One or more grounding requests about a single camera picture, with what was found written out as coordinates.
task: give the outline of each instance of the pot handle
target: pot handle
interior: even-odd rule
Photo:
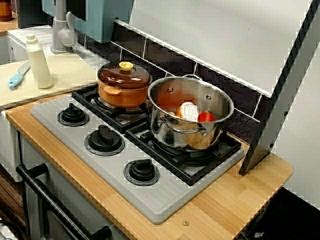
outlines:
[[[179,134],[195,134],[195,133],[201,131],[201,136],[202,136],[203,138],[208,135],[208,130],[207,130],[206,128],[204,128],[204,127],[203,127],[201,124],[199,124],[199,123],[198,123],[199,128],[197,128],[197,129],[181,130],[181,129],[177,129],[177,128],[171,126],[171,125],[168,123],[167,119],[166,119],[167,117],[170,118],[171,116],[166,115],[166,116],[161,117],[160,119],[158,119],[157,125],[158,125],[159,127],[161,127],[162,124],[164,123],[169,129],[171,129],[172,131],[177,132],[177,133],[179,133]]]
[[[112,86],[105,86],[103,88],[103,91],[105,91],[110,96],[119,96],[122,93],[122,89],[118,89]]]
[[[187,75],[184,75],[182,76],[183,78],[186,78],[186,77],[193,77],[193,78],[196,78],[196,79],[199,79],[201,81],[203,81],[203,79],[195,74],[187,74]]]

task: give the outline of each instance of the yellow lid knob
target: yellow lid knob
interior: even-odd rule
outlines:
[[[120,66],[121,70],[125,71],[125,72],[129,72],[134,67],[134,65],[128,61],[120,62],[119,66]]]

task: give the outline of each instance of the white bottle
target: white bottle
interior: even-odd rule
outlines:
[[[52,78],[44,50],[33,33],[26,36],[26,52],[37,88],[49,88],[52,85]]]

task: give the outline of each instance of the faucet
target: faucet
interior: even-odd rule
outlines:
[[[73,51],[77,44],[77,34],[73,25],[73,14],[69,11],[66,14],[66,0],[56,0],[55,17],[52,25],[52,46],[53,54],[62,54]]]

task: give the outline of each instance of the brown pot lid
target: brown pot lid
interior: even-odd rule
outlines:
[[[107,63],[97,74],[103,83],[120,89],[140,89],[150,85],[152,81],[145,68],[124,61]]]

